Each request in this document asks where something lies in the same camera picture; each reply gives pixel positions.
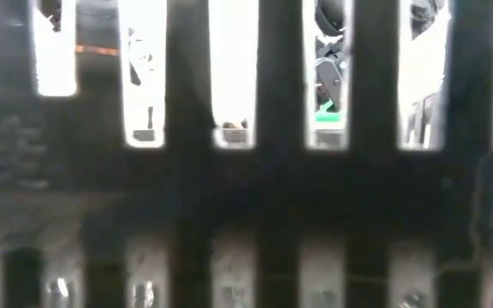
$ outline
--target dark metal bar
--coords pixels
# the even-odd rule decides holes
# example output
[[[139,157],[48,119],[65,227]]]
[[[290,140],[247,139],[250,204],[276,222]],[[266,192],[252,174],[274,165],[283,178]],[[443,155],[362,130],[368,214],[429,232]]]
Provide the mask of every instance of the dark metal bar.
[[[170,303],[173,308],[211,306],[210,240],[188,222],[176,229],[170,253]]]
[[[379,159],[397,143],[398,0],[353,3],[349,146]]]
[[[298,308],[300,232],[276,223],[258,231],[256,306]]]
[[[37,93],[31,0],[0,1],[0,92]]]
[[[347,239],[346,307],[386,307],[388,304],[387,240],[370,236]]]
[[[301,151],[306,136],[304,92],[314,91],[305,89],[303,81],[302,2],[260,1],[258,32],[257,143],[288,154]]]
[[[456,0],[450,8],[446,123],[431,129],[446,127],[446,152],[475,158],[492,148],[493,1]]]
[[[167,14],[165,140],[194,153],[211,148],[214,128],[208,0],[169,0]]]
[[[41,306],[41,253],[20,248],[3,254],[3,307]]]
[[[99,227],[107,222],[86,221],[86,228]],[[127,273],[120,238],[117,232],[106,230],[102,233],[86,231],[84,249],[86,260],[84,267],[84,296],[87,308],[122,308],[126,304],[125,287]]]

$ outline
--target dark metal surface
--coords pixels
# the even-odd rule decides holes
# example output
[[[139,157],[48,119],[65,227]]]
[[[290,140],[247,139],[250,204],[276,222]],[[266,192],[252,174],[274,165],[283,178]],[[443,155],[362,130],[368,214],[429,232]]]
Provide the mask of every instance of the dark metal surface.
[[[7,132],[0,167],[0,240],[6,242],[0,248],[12,251],[2,258],[5,306],[38,305],[40,269],[56,258],[47,257],[47,243],[73,238],[83,261],[64,272],[83,269],[85,306],[123,307],[129,303],[123,291],[128,240],[157,235],[168,244],[168,302],[209,307],[212,244],[224,227],[253,230],[257,307],[299,306],[300,239],[328,233],[347,238],[347,307],[388,305],[388,249],[404,239],[421,239],[448,269],[435,277],[437,306],[479,305],[484,271],[472,257],[478,250],[469,230],[475,170],[490,150],[493,2],[455,3],[446,144],[444,151],[424,153],[396,150],[397,1],[355,2],[350,146],[331,153],[304,147],[303,94],[311,89],[302,77],[301,1],[262,0],[259,6],[257,148],[211,147],[207,2],[174,0],[168,143],[158,151],[133,151],[122,142],[119,74],[80,65],[76,97],[41,98],[34,91],[32,48],[23,44],[30,40],[27,1],[0,0],[0,131]],[[108,4],[107,13],[115,16],[115,5]],[[39,136],[22,137],[26,129]],[[21,151],[33,151],[33,142],[46,150],[27,163],[39,167],[36,178],[46,184],[23,187]],[[14,180],[4,181],[9,177]],[[450,260],[466,265],[454,269]]]

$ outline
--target metal grate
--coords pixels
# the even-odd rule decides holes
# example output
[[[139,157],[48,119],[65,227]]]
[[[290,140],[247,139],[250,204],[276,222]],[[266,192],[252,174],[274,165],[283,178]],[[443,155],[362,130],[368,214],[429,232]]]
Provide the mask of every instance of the metal grate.
[[[487,223],[472,223],[472,195],[492,150],[492,1],[454,3],[448,125],[431,123],[446,138],[419,153],[397,150],[397,0],[356,0],[349,147],[324,154],[304,147],[301,0],[260,1],[249,152],[211,146],[206,1],[169,2],[160,151],[122,146],[117,60],[104,74],[80,66],[76,97],[37,94],[28,5],[0,0],[0,126],[14,119],[0,127],[1,306],[40,306],[56,277],[78,286],[78,307],[493,303],[493,251],[481,257],[468,231]],[[150,266],[125,258],[137,237],[151,249],[135,262]],[[396,248],[404,241],[414,244]],[[77,250],[80,261],[68,253]],[[221,254],[233,266],[218,284]],[[133,299],[148,282],[153,301]],[[70,303],[62,292],[55,302]]]

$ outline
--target orange light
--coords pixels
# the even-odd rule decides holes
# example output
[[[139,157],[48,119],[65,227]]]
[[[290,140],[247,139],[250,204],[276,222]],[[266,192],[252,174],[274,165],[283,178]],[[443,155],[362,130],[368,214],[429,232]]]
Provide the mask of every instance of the orange light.
[[[76,45],[75,52],[96,53],[99,55],[119,56],[119,50],[115,48],[104,48],[97,46]]]

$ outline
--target bright opening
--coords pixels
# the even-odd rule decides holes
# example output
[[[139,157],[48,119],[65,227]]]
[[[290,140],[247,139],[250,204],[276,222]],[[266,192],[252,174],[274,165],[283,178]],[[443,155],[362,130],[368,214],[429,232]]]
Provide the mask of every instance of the bright opening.
[[[66,285],[66,280],[64,278],[58,278],[56,279],[56,284],[58,285],[58,291],[60,292],[60,294],[64,298],[67,298],[69,296],[69,292],[68,286]]]
[[[351,1],[305,0],[303,5],[306,145],[339,150],[347,114],[346,8]]]
[[[258,0],[210,0],[212,114],[223,148],[252,148],[256,114]]]
[[[62,0],[60,12],[44,15],[39,7],[33,11],[38,91],[43,96],[66,97],[77,91],[75,5],[76,0]]]
[[[123,122],[127,145],[164,143],[167,2],[119,0]]]
[[[156,299],[157,287],[153,286],[152,281],[136,285],[133,287],[133,306],[138,307],[157,307]]]
[[[441,132],[431,130],[431,123],[444,116],[441,90],[450,18],[445,0],[401,2],[398,137],[402,149],[438,150],[440,146]]]

